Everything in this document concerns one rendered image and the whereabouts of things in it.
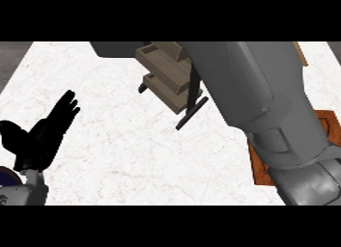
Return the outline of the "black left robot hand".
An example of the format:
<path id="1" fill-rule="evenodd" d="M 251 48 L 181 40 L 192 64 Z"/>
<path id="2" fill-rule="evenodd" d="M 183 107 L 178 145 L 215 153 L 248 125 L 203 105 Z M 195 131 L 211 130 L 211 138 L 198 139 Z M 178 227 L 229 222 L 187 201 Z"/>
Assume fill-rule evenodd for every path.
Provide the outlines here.
<path id="1" fill-rule="evenodd" d="M 25 131 L 13 122 L 0 121 L 3 148 L 16 156 L 13 170 L 43 171 L 48 168 L 65 132 L 79 111 L 74 91 L 66 91 L 50 114 Z"/>

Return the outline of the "tiered wooden basket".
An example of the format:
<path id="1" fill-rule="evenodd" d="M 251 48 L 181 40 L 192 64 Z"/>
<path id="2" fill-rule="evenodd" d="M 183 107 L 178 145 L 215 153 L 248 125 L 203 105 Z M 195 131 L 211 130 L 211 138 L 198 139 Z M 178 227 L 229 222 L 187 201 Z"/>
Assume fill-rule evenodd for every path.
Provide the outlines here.
<path id="1" fill-rule="evenodd" d="M 174 114 L 186 111 L 175 129 L 180 130 L 208 97 L 200 97 L 199 77 L 186 49 L 174 41 L 150 41 L 136 49 L 136 60 L 149 73 L 143 76 L 139 93 L 150 90 Z"/>

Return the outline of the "light wooden board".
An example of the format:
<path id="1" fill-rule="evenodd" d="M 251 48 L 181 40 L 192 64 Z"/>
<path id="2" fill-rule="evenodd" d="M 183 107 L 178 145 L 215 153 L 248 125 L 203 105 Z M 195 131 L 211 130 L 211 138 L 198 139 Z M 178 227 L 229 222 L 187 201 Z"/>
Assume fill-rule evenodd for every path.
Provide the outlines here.
<path id="1" fill-rule="evenodd" d="M 295 47 L 295 50 L 296 50 L 296 54 L 298 54 L 298 58 L 299 58 L 299 61 L 301 61 L 301 65 L 302 65 L 302 67 L 305 67 L 308 65 L 308 63 L 307 63 L 307 59 L 305 59 L 299 44 L 298 44 L 296 41 L 293 41 L 292 44 L 293 44 L 293 47 Z"/>

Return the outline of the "brown wooden cutting board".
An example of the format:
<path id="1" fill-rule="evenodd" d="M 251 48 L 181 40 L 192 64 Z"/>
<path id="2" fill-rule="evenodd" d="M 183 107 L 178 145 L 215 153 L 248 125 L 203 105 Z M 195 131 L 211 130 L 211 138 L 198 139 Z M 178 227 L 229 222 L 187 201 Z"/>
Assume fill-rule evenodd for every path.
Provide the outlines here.
<path id="1" fill-rule="evenodd" d="M 316 116 L 319 117 L 327 141 L 341 147 L 341 125 L 335 113 L 330 110 L 317 110 Z M 267 174 L 268 165 L 260 160 L 251 142 L 246 142 L 246 144 L 254 184 L 273 186 L 274 184 Z"/>

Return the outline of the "dark grey appliance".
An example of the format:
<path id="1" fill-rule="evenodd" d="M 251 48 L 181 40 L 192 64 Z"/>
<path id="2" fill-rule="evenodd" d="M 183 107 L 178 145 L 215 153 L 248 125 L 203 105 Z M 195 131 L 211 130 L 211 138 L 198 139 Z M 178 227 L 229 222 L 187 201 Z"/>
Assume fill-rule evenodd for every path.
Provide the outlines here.
<path id="1" fill-rule="evenodd" d="M 133 58 L 141 41 L 91 41 L 94 52 L 102 58 Z"/>

